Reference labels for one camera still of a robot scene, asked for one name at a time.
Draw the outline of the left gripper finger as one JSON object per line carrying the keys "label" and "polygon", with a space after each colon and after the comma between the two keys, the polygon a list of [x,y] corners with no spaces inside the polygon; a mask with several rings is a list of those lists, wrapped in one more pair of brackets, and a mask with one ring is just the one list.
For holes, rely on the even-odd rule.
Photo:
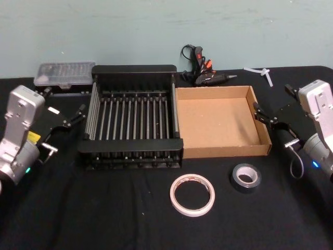
{"label": "left gripper finger", "polygon": [[52,95],[52,87],[37,88],[35,93],[41,95],[44,99],[48,99]]}
{"label": "left gripper finger", "polygon": [[82,122],[86,117],[84,113],[85,108],[86,105],[82,104],[72,118],[70,118],[68,121],[63,121],[63,126],[65,128],[73,128],[74,126]]}

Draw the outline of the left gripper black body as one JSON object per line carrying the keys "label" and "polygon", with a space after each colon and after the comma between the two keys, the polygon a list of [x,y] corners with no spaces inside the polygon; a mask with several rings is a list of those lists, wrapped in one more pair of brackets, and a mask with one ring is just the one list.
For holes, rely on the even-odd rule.
{"label": "left gripper black body", "polygon": [[37,120],[28,129],[27,150],[38,151],[56,132],[67,131],[69,119],[59,110],[44,106]]}

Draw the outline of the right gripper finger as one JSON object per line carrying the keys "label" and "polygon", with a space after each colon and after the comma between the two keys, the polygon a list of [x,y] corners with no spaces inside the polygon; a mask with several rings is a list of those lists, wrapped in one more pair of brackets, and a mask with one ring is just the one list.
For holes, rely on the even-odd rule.
{"label": "right gripper finger", "polygon": [[299,90],[293,88],[290,84],[285,84],[285,92],[296,101],[299,101]]}
{"label": "right gripper finger", "polygon": [[275,124],[278,123],[278,120],[276,117],[270,117],[266,112],[260,107],[260,105],[257,102],[253,103],[254,108],[254,118],[255,120],[265,124],[268,127],[272,127]]}

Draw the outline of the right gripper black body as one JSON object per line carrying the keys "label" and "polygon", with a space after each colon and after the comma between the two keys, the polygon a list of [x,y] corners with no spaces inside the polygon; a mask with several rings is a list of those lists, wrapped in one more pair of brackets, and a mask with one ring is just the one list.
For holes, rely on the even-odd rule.
{"label": "right gripper black body", "polygon": [[300,146],[316,133],[313,120],[303,110],[298,102],[293,102],[280,108],[273,114],[279,122],[289,125],[289,129],[300,140]]}

